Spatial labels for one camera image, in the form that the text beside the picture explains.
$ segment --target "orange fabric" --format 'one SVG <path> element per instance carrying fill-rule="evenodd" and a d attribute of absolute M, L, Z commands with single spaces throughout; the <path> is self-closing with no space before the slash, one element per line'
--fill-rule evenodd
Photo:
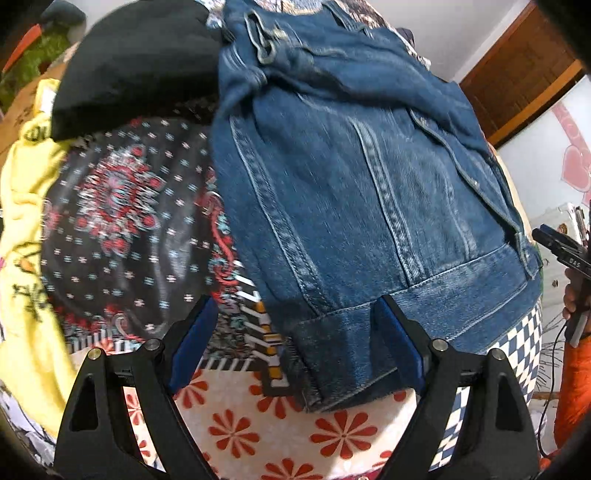
<path fill-rule="evenodd" d="M 33 25 L 30 30 L 25 33 L 25 36 L 21 38 L 21 41 L 18 43 L 17 47 L 10 55 L 10 58 L 6 62 L 6 65 L 2 68 L 2 73 L 6 73 L 12 65 L 16 63 L 16 61 L 21 58 L 22 53 L 33 43 L 36 39 L 41 37 L 41 25 Z"/>
<path fill-rule="evenodd" d="M 564 368 L 554 439 L 558 448 L 569 439 L 579 421 L 591 407 L 591 338 L 572 348 L 568 343 L 564 347 Z"/>
<path fill-rule="evenodd" d="M 552 460 L 550 460 L 549 458 L 542 457 L 540 459 L 540 470 L 546 470 L 550 466 L 551 463 L 552 463 Z"/>

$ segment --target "denim jacket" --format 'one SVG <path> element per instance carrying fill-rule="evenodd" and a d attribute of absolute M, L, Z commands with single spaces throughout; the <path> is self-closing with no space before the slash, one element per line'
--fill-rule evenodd
<path fill-rule="evenodd" d="M 309 411 L 404 388 L 372 306 L 482 352 L 540 259 L 473 109 L 387 28 L 228 0 L 213 161 L 236 247 Z"/>

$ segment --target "yellow shirt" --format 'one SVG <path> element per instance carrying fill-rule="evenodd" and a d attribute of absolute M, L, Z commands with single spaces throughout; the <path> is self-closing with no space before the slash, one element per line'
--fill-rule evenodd
<path fill-rule="evenodd" d="M 40 280 L 43 200 L 59 175 L 70 142 L 50 138 L 58 80 L 42 80 L 34 117 L 23 125 L 0 177 L 0 380 L 22 409 L 57 437 L 76 372 Z"/>

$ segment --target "black patterned fabric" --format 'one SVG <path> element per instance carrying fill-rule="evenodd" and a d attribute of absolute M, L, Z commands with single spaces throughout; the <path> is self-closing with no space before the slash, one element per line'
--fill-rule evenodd
<path fill-rule="evenodd" d="M 162 338 L 217 281 L 209 127 L 176 111 L 74 148 L 47 195 L 42 280 L 70 326 Z"/>

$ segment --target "jacket sleeve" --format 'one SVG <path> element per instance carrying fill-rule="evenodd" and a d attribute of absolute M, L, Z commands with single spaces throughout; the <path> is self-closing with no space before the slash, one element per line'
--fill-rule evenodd
<path fill-rule="evenodd" d="M 579 421 L 591 407 L 591 338 L 572 348 L 568 342 L 564 347 L 564 368 L 554 439 L 562 448 Z"/>

